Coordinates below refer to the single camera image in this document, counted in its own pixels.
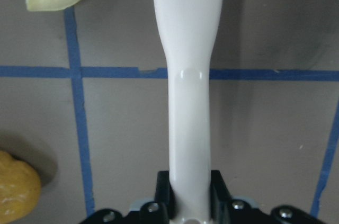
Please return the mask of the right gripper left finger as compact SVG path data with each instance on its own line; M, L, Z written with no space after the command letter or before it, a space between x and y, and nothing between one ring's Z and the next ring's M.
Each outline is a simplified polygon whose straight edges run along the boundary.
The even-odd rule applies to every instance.
M159 171L154 197L135 201L130 206L127 223L170 223L174 216L174 205L169 171Z

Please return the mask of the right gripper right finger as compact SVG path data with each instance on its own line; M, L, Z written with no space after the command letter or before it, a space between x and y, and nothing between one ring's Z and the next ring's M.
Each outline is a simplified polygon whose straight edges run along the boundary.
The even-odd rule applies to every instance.
M261 223L258 209L231 196L220 171L211 171L210 194L212 223Z

